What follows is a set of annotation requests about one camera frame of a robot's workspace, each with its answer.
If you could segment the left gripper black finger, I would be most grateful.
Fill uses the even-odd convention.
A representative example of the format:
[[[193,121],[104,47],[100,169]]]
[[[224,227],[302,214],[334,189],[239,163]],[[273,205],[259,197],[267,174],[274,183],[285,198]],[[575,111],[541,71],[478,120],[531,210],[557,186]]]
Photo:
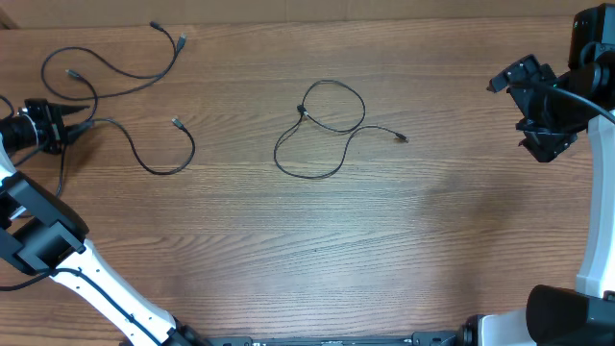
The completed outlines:
[[[76,113],[79,111],[84,111],[88,109],[88,106],[79,106],[79,105],[62,105],[56,103],[48,104],[51,113],[57,115],[69,115],[72,113]]]
[[[62,141],[64,145],[74,144],[79,137],[90,130],[94,125],[93,121],[85,121],[75,125],[65,127],[65,139]]]

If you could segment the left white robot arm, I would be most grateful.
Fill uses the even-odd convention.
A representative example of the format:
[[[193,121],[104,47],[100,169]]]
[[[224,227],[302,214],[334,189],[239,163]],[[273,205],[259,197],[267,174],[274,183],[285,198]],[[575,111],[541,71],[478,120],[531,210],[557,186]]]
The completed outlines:
[[[11,156],[31,148],[60,154],[91,127],[67,126],[78,106],[28,99],[1,121],[1,257],[35,284],[49,278],[80,295],[130,345],[202,345],[204,339],[140,295],[98,253],[85,221],[56,194],[17,170]]]

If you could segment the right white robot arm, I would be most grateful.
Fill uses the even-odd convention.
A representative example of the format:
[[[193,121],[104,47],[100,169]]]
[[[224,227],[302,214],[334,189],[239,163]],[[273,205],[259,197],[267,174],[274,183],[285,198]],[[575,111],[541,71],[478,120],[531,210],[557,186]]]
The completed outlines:
[[[538,162],[558,158],[587,135],[591,150],[588,229],[571,288],[536,285],[525,306],[471,317],[459,345],[611,345],[614,342],[614,6],[573,19],[568,69],[561,75],[527,55],[488,90],[506,91],[522,114],[520,144]]]

